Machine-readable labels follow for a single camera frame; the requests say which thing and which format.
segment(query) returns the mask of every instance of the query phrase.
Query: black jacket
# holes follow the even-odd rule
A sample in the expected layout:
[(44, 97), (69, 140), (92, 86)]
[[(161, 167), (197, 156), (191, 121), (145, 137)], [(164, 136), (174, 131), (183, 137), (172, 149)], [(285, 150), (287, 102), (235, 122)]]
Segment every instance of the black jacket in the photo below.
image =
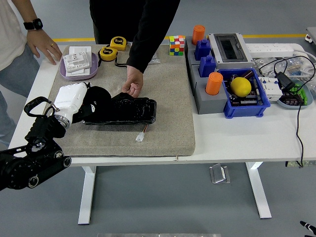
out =
[(90, 0), (96, 42), (133, 41), (126, 64), (142, 73), (167, 34), (180, 0)]

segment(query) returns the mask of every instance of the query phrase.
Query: blue jeans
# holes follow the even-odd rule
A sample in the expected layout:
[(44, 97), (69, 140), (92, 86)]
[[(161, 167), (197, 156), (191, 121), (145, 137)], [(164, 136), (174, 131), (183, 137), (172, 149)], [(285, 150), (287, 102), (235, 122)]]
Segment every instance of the blue jeans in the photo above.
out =
[[(0, 71), (0, 84), (8, 90), (28, 97), (40, 66), (28, 45), (24, 52)], [(0, 91), (0, 142), (10, 144), (16, 124), (7, 113), (7, 103)]]

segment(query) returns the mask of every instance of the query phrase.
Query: rubik's cube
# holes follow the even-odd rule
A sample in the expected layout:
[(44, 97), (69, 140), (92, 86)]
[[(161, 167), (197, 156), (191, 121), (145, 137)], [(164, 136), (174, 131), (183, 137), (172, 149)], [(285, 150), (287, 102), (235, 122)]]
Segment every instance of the rubik's cube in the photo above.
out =
[(184, 38), (183, 36), (169, 36), (169, 55), (183, 56)]

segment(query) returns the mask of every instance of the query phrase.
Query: yellow lemon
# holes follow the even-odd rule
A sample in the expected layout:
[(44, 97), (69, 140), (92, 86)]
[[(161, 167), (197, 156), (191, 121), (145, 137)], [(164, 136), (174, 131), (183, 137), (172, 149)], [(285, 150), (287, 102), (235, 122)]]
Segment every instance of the yellow lemon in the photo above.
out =
[(232, 92), (239, 97), (245, 97), (251, 92), (251, 84), (246, 78), (235, 78), (231, 83)]

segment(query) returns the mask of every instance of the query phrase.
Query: white table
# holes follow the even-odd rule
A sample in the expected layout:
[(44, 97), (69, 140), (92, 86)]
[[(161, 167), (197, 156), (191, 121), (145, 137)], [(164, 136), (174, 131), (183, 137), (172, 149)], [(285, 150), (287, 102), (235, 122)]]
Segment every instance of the white table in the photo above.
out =
[[(297, 44), (292, 47), (302, 50)], [(48, 97), (58, 66), (44, 59), (27, 103), (38, 97)], [(42, 113), (44, 104), (33, 109)], [(271, 218), (268, 202), (257, 168), (264, 161), (300, 161), (301, 145), (295, 135), (297, 110), (286, 110), (272, 104), (262, 118), (241, 117), (226, 119), (224, 114), (198, 115), (192, 99), (196, 149), (189, 157), (73, 157), (71, 166), (82, 166), (85, 180), (78, 224), (88, 224), (97, 166), (187, 164), (245, 162), (261, 218)], [(304, 143), (304, 160), (316, 159), (316, 104), (315, 101), (300, 112), (299, 135)], [(10, 148), (27, 144), (24, 137), (34, 118), (22, 113)]]

